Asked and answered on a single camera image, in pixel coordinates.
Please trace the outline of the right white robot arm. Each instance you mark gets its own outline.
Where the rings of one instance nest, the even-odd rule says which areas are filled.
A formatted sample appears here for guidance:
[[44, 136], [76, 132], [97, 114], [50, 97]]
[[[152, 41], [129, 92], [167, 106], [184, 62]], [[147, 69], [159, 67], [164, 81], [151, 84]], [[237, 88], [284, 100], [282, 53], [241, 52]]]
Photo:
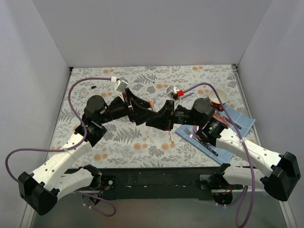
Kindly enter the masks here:
[[208, 145], [224, 149], [247, 161], [248, 167], [222, 164], [215, 173], [201, 184], [206, 189], [219, 190], [231, 185], [247, 185], [264, 189], [270, 196], [287, 201], [301, 178], [296, 156], [290, 152], [280, 154], [267, 150], [249, 140], [241, 139], [237, 133], [220, 119], [214, 117], [215, 109], [206, 98], [198, 98], [190, 110], [174, 106], [172, 100], [147, 126], [170, 130], [174, 124], [197, 125], [200, 140]]

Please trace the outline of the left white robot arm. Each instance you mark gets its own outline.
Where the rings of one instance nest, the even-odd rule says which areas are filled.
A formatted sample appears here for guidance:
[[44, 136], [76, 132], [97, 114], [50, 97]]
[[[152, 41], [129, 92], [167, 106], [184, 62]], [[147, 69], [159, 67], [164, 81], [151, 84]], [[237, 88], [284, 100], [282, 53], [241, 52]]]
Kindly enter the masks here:
[[40, 167], [18, 177], [20, 196], [39, 214], [50, 212], [63, 196], [83, 187], [97, 190], [102, 184], [101, 172], [92, 165], [79, 168], [72, 174], [65, 172], [84, 153], [90, 151], [105, 135], [105, 123], [128, 116], [141, 125], [160, 116], [149, 102], [135, 96], [128, 88], [122, 97], [107, 104], [100, 95], [86, 103], [80, 125], [66, 144]]

